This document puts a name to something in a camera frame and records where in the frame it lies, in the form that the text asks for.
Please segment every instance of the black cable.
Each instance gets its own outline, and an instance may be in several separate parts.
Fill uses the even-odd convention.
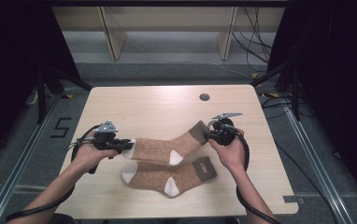
[[[292,103],[289,102],[289,103],[277,103],[277,104],[274,104],[274,105],[264,105],[264,106],[263,106],[263,109],[275,107],[275,106],[277,106],[277,105],[291,105],[291,104],[292,104]]]
[[[227,125],[222,125],[222,127],[224,127],[224,129],[234,133],[240,140],[240,142],[243,145],[243,149],[245,150],[245,164],[243,166],[243,168],[245,169],[245,171],[248,170],[249,167],[249,160],[250,160],[250,149],[249,149],[249,145],[246,142],[245,138],[243,137],[242,133],[240,133],[237,129],[235,129],[234,127],[230,128],[230,126]],[[279,222],[275,219],[273,219],[272,217],[268,216],[267,214],[259,211],[258,209],[254,208],[253,206],[251,206],[249,203],[246,202],[246,200],[243,199],[242,195],[240,194],[240,191],[236,185],[236,197],[239,200],[239,202],[250,212],[252,212],[254,215],[256,215],[257,217],[262,218],[265,221],[268,221],[269,223],[272,224],[279,224]]]
[[[298,162],[292,156],[290,156],[290,154],[285,149],[283,149],[283,147],[276,140],[274,140],[274,141],[275,141],[275,144],[278,146],[278,148],[295,164],[295,166],[305,176],[305,178],[309,181],[309,183],[313,186],[313,188],[321,195],[321,197],[323,198],[324,202],[327,204],[327,207],[329,208],[329,210],[331,212],[331,215],[333,216],[334,223],[338,223],[338,220],[336,219],[336,215],[335,215],[334,210],[333,210],[333,206],[330,205],[330,203],[329,203],[328,199],[326,198],[326,196],[324,196],[324,194],[321,192],[321,190],[310,179],[309,175],[307,175],[307,173],[304,171],[304,169],[301,168],[301,166],[298,164]]]
[[[271,100],[275,100],[275,99],[284,99],[284,98],[290,98],[291,96],[278,96],[278,97],[271,97],[269,99],[267,99],[266,101],[263,102],[263,104],[261,105],[261,108],[264,108],[264,106],[266,105],[266,103],[268,103]]]
[[[77,154],[77,151],[78,151],[78,149],[80,147],[79,144],[82,143],[82,141],[85,139],[86,135],[88,135],[88,133],[90,133],[92,130],[94,130],[94,129],[98,128],[98,127],[100,127],[100,125],[96,125],[96,126],[92,127],[84,135],[82,135],[77,140],[76,143],[71,143],[70,144],[70,148],[74,147],[73,148],[73,153],[71,155],[71,161],[75,158],[75,156]],[[30,215],[33,215],[33,214],[41,213],[41,212],[47,211],[47,210],[49,210],[49,209],[51,209],[53,207],[59,206],[59,204],[63,203],[65,200],[67,200],[71,196],[71,194],[74,191],[74,188],[75,188],[75,185],[62,198],[56,200],[55,202],[48,203],[46,205],[43,205],[43,206],[40,206],[40,207],[37,207],[37,208],[32,208],[32,209],[29,209],[29,210],[23,210],[23,211],[19,211],[19,212],[15,212],[15,213],[9,214],[6,217],[6,222],[9,222],[10,220],[15,219],[15,218],[27,217],[27,216],[30,216]]]
[[[252,40],[253,36],[254,36],[254,32],[251,34],[250,40]],[[249,44],[248,44],[248,46],[247,46],[247,49],[250,48],[250,44],[251,44],[251,41],[249,42]],[[262,61],[265,62],[266,64],[268,64],[268,60],[262,59]],[[248,63],[248,65],[250,65],[250,63],[249,63],[249,52],[248,52],[248,51],[246,51],[246,62]]]
[[[251,44],[261,45],[261,46],[265,46],[266,48],[272,49],[271,46],[265,44],[264,42],[260,42],[260,43],[259,43],[259,42],[256,42],[256,41],[254,41],[254,40],[248,39],[247,37],[245,37],[245,36],[242,34],[242,32],[240,32],[240,35],[241,35],[244,39],[246,39],[247,41],[251,42]]]
[[[251,55],[253,55],[254,57],[260,59],[261,61],[263,61],[264,63],[268,63],[268,61],[266,59],[264,59],[263,57],[261,57],[260,55],[258,55],[256,52],[252,51],[251,49],[249,49],[248,47],[246,47],[244,44],[242,44],[237,38],[236,35],[234,33],[232,33],[232,36],[234,37],[234,39],[236,40],[237,44],[239,44],[239,46],[244,49],[246,52],[249,52]]]
[[[274,115],[274,116],[271,116],[271,117],[265,117],[266,119],[275,119],[275,118],[278,118],[284,114],[286,114],[287,112],[289,112],[289,108],[286,108],[286,110],[283,112],[283,113],[280,113],[278,115]]]
[[[53,203],[49,203],[47,205],[40,206],[40,207],[37,207],[37,208],[32,208],[32,209],[29,209],[29,210],[23,210],[23,211],[20,211],[20,212],[15,212],[15,213],[9,214],[6,217],[6,222],[9,222],[10,220],[15,219],[15,218],[27,217],[27,216],[30,216],[30,215],[33,215],[33,214],[41,213],[41,212],[50,210],[53,207],[59,206],[59,204],[63,203],[65,200],[67,200],[71,196],[71,194],[74,191],[74,188],[75,188],[75,186],[71,190],[69,190],[62,198],[56,200]]]
[[[257,39],[260,41],[260,43],[263,43],[262,44],[262,50],[264,52],[264,55],[266,57],[266,59],[269,61],[268,59],[268,56],[269,56],[269,51],[264,47],[264,42],[263,40],[261,39],[261,35],[260,35],[260,26],[258,24],[258,13],[259,13],[259,8],[256,7],[255,8],[255,23],[253,23],[251,17],[250,17],[250,14],[248,13],[248,11],[246,10],[246,8],[244,7],[245,9],[245,12],[246,12],[246,15],[248,16],[249,18],[249,21],[250,21],[250,24],[251,24],[251,27],[253,29],[253,33],[251,35],[251,38],[250,38],[250,41],[252,41],[252,37],[255,35],[257,37]]]

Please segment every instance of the gray floor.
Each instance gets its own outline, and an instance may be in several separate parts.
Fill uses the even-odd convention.
[[[252,56],[247,57],[247,53],[235,41],[232,42],[228,60],[221,61],[216,36],[212,33],[130,33],[122,55],[116,62],[112,62],[109,58],[102,33],[73,32],[64,35],[82,79],[94,86],[246,84],[251,82],[252,74],[261,76],[262,71],[266,69],[266,64],[262,61]],[[274,34],[263,34],[262,37],[265,43],[272,45]],[[260,48],[252,46],[257,53],[263,53]],[[275,81],[276,78],[273,78],[256,88],[260,93],[260,103],[269,99],[261,96],[261,93],[276,92]],[[63,84],[66,94],[72,97],[56,100],[45,129],[36,143],[31,160],[28,161],[5,211],[1,214],[0,223],[4,223],[4,216],[22,209],[31,202],[59,174],[89,94],[69,82]],[[305,101],[306,96],[303,96],[301,102]],[[268,102],[269,105],[276,103],[281,103],[280,99]],[[351,223],[357,223],[356,182],[345,164],[332,155],[335,149],[319,124],[317,115],[312,113],[307,104],[301,104],[300,111],[300,125],[306,130],[311,145],[348,209]],[[264,113],[275,140],[320,187],[319,179],[288,116],[291,113],[290,108],[273,106],[266,108]],[[61,118],[64,119],[61,126],[67,127],[68,131],[65,137],[51,138],[53,135],[64,133],[62,130],[55,130],[55,125]],[[36,120],[36,105],[30,105],[22,110],[15,125],[9,130],[5,139],[7,147],[0,149],[0,189],[26,147],[36,127]],[[279,153],[300,209],[295,215],[278,216],[278,219],[282,223],[334,223],[332,213],[321,195],[293,162],[281,151]],[[241,217],[240,222],[247,223],[247,220]],[[83,220],[81,223],[102,223],[102,221]],[[127,223],[127,220],[114,220],[111,223]]]

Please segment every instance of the person's left hand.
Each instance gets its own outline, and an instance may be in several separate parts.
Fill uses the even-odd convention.
[[[83,142],[77,152],[76,158],[71,163],[85,174],[96,166],[103,158],[113,158],[117,155],[118,152],[116,150],[99,150],[95,148],[92,143]]]

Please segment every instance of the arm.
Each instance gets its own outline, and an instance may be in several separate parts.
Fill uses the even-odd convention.
[[[213,139],[209,139],[208,142],[217,151],[217,154],[219,154],[222,165],[225,166],[231,173],[243,199],[262,213],[268,215],[269,217],[275,218],[272,211],[261,197],[260,193],[253,186],[248,174],[244,169],[246,155],[242,143],[238,137],[236,137],[231,145],[227,147],[220,146]],[[254,215],[251,211],[246,211],[250,223],[268,223],[262,218]]]
[[[118,155],[118,152],[115,150],[98,150],[91,144],[82,145],[82,147],[79,148],[76,158],[67,166],[67,168],[65,168],[65,170],[23,210],[37,208],[62,198],[75,186],[77,181],[98,164],[100,160],[106,157],[114,157],[116,155]],[[56,209],[57,206],[31,216],[13,219],[8,223],[48,223]]]

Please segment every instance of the hand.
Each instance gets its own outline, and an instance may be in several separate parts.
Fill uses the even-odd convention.
[[[90,132],[88,136],[94,136],[94,131]],[[82,146],[77,152],[76,158],[71,162],[82,173],[88,173],[100,160],[106,157],[113,158],[118,155],[116,150],[99,150],[93,146],[92,143],[83,142]]]
[[[210,145],[219,154],[220,161],[231,173],[236,169],[243,170],[245,164],[245,150],[239,137],[235,137],[229,146],[221,146],[215,140],[209,139]]]

